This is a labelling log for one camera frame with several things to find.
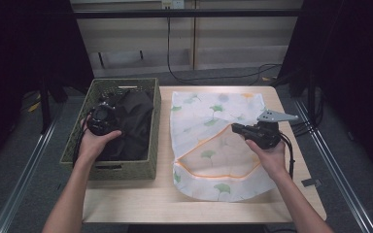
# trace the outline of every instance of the person's right hand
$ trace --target person's right hand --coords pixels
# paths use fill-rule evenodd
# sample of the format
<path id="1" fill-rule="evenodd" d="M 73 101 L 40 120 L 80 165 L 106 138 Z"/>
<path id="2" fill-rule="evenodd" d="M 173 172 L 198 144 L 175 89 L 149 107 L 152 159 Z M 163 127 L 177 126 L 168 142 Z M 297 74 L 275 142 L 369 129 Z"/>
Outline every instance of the person's right hand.
<path id="1" fill-rule="evenodd" d="M 275 148 L 263 150 L 254 141 L 246 140 L 247 145 L 261 161 L 269 177 L 275 181 L 282 174 L 288 174 L 285 162 L 286 144 L 281 141 Z"/>

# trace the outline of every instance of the mesh laundry bag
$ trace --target mesh laundry bag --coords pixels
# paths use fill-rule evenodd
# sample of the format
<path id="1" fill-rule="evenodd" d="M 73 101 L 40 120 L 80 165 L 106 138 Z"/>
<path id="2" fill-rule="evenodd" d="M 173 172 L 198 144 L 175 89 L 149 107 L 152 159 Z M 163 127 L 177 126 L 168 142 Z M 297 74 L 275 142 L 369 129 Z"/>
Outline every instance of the mesh laundry bag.
<path id="1" fill-rule="evenodd" d="M 275 187 L 256 153 L 230 125 L 253 125 L 264 109 L 261 94 L 173 92 L 176 188 L 200 200 L 235 202 Z"/>

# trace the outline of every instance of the woven storage basket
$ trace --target woven storage basket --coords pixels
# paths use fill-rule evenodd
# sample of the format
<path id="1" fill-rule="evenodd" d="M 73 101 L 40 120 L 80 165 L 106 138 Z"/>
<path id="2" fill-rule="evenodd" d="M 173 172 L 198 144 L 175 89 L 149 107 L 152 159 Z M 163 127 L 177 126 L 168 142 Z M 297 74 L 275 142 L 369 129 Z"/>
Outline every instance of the woven storage basket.
<path id="1" fill-rule="evenodd" d="M 86 113 L 98 104 L 100 97 L 119 94 L 120 88 L 148 90 L 153 93 L 153 115 L 148 157 L 134 161 L 96 161 L 90 171 L 90 180 L 150 180 L 156 175 L 159 114 L 161 97 L 158 79 L 96 79 L 92 81 L 77 121 L 67 141 L 60 164 L 72 170 L 72 156 L 80 134 L 80 121 Z"/>

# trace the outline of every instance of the wooden table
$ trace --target wooden table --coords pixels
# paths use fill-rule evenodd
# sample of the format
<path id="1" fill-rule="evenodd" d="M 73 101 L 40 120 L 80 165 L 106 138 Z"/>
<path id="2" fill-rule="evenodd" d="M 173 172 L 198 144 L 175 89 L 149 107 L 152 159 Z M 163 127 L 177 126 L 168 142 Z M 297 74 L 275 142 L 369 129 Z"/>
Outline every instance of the wooden table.
<path id="1" fill-rule="evenodd" d="M 269 86 L 162 86 L 156 179 L 153 181 L 92 181 L 88 183 L 84 222 L 116 223 L 274 223 L 291 222 L 277 188 L 237 203 L 206 202 L 183 195 L 173 185 L 169 115 L 173 91 L 261 93 L 268 109 L 284 112 L 277 92 Z M 315 187 L 301 181 L 310 173 L 288 122 L 280 122 L 293 145 L 294 181 L 318 214 L 326 213 Z"/>

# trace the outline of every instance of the black fabric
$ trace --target black fabric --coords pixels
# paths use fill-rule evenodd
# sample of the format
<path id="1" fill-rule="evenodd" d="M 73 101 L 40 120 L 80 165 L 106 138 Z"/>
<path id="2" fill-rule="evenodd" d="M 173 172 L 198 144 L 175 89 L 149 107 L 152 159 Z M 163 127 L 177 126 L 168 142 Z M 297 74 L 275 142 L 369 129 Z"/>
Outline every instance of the black fabric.
<path id="1" fill-rule="evenodd" d="M 97 161 L 144 160 L 148 157 L 153 101 L 147 91 L 130 91 L 121 103 L 122 135 L 109 142 Z"/>

